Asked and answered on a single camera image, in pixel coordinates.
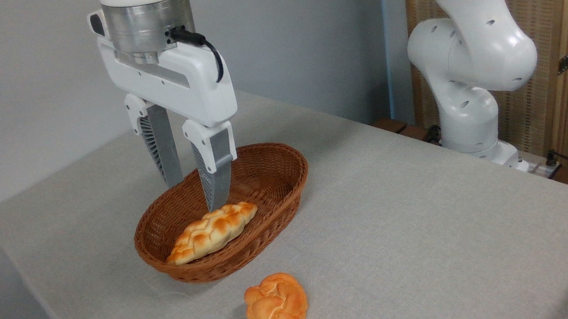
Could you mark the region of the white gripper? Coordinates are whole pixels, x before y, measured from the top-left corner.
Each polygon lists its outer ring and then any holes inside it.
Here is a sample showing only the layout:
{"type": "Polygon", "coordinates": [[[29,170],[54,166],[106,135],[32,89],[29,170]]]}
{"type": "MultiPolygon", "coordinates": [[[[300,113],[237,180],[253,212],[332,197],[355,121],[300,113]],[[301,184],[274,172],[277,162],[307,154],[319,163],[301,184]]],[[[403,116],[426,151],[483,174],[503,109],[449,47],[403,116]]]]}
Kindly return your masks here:
{"type": "Polygon", "coordinates": [[[212,50],[186,43],[159,53],[157,64],[136,63],[117,51],[109,30],[104,31],[97,35],[97,44],[108,75],[130,93],[125,105],[131,125],[143,138],[167,188],[184,176],[165,109],[190,119],[182,125],[183,134],[192,143],[208,210],[222,208],[229,197],[231,163],[238,158],[227,121],[238,107],[228,69],[217,82],[218,61],[212,50]]]}

